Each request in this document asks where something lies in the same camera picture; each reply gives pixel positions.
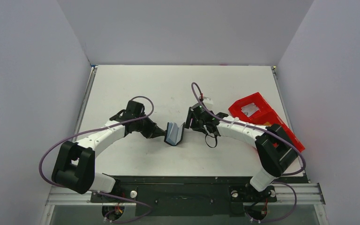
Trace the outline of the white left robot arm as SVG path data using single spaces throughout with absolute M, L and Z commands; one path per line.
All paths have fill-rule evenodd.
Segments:
M 76 142 L 65 141 L 60 146 L 52 181 L 79 194 L 103 192 L 108 201 L 118 200 L 121 188 L 116 185 L 116 179 L 97 173 L 95 159 L 132 132 L 139 132 L 147 139 L 166 135 L 165 130 L 146 116 L 144 104 L 130 100 L 125 109 L 113 115 L 98 131 Z

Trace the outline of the black leather card holder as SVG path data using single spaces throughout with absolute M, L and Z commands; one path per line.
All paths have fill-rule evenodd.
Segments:
M 164 142 L 177 146 L 183 140 L 184 129 L 185 123 L 178 125 L 175 122 L 168 122 Z

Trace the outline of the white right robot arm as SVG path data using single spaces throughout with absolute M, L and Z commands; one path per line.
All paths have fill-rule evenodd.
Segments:
M 262 168 L 245 188 L 251 200 L 262 197 L 264 190 L 298 158 L 294 144 L 279 124 L 268 127 L 254 125 L 223 112 L 214 114 L 195 104 L 188 110 L 186 128 L 215 138 L 230 137 L 256 148 Z

